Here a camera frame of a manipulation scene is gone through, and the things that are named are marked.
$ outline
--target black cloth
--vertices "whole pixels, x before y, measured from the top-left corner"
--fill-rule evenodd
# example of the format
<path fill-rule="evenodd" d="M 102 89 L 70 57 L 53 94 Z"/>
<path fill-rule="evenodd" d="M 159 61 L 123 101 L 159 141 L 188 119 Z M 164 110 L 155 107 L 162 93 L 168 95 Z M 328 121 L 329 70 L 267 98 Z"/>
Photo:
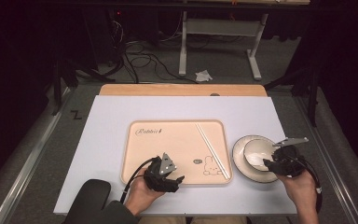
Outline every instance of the black cloth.
<path fill-rule="evenodd" d="M 108 182 L 88 180 L 80 189 L 63 224 L 136 224 L 138 219 L 121 202 L 105 206 L 110 194 Z"/>
<path fill-rule="evenodd" d="M 136 224 L 138 219 L 124 206 L 121 202 L 112 201 L 104 210 L 96 217 L 94 223 L 109 224 Z"/>

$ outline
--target small white object on floor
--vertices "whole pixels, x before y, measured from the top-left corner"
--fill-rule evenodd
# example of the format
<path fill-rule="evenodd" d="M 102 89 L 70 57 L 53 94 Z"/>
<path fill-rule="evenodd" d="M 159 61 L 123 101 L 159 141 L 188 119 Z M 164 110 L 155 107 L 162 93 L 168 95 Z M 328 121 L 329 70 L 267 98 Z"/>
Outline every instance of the small white object on floor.
<path fill-rule="evenodd" d="M 209 81 L 213 79 L 207 70 L 196 73 L 196 76 L 196 81 Z"/>

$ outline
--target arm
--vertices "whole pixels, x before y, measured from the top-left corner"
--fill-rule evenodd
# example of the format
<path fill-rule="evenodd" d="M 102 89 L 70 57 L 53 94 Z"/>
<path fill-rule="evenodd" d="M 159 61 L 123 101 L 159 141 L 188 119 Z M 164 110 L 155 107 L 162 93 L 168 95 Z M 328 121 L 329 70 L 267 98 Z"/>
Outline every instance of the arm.
<path fill-rule="evenodd" d="M 312 176 L 306 170 L 296 177 L 277 175 L 283 182 L 287 195 L 296 206 L 299 223 L 318 224 L 316 212 L 316 189 Z"/>
<path fill-rule="evenodd" d="M 131 190 L 128 200 L 125 202 L 125 206 L 132 212 L 134 216 L 138 216 L 144 210 L 146 210 L 153 201 L 162 196 L 165 192 L 157 192 L 148 188 L 142 175 L 145 172 L 145 168 L 140 170 L 137 177 L 131 184 Z"/>

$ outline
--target table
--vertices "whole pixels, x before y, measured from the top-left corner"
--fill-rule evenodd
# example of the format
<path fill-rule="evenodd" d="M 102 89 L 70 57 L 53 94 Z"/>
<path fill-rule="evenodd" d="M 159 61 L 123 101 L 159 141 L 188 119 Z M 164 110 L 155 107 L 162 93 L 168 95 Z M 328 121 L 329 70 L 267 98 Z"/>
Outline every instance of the table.
<path fill-rule="evenodd" d="M 250 133 L 263 134 L 275 142 L 285 137 L 273 103 L 262 86 L 105 85 L 94 100 L 54 213 L 65 214 L 78 189 L 90 178 L 105 180 L 112 185 L 109 201 L 119 198 L 124 189 L 119 177 L 127 135 L 125 130 L 129 123 L 135 119 L 188 119 L 193 118 L 195 112 L 200 112 L 196 115 L 200 118 L 219 118 L 225 124 L 230 153 L 235 142 Z M 236 167 L 233 167 L 233 172 L 233 179 L 224 186 L 183 186 L 174 194 L 166 194 L 143 215 L 296 213 L 280 181 L 260 184 L 244 177 Z M 227 202 L 232 202 L 232 205 L 221 206 Z"/>

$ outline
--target white tabletop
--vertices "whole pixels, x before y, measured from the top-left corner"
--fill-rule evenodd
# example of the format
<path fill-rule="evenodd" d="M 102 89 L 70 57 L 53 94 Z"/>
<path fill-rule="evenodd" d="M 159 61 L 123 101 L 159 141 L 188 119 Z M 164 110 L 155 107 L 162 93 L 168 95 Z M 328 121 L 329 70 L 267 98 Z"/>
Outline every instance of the white tabletop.
<path fill-rule="evenodd" d="M 230 153 L 245 135 L 262 135 L 274 142 L 285 138 L 269 97 L 252 96 L 96 96 L 54 213 L 66 214 L 81 186 L 89 179 L 108 181 L 108 201 L 119 200 L 127 134 L 135 120 L 218 119 L 225 125 Z M 223 186 L 180 185 L 166 193 L 144 215 L 277 215 L 295 214 L 282 182 L 256 183 L 235 167 Z"/>

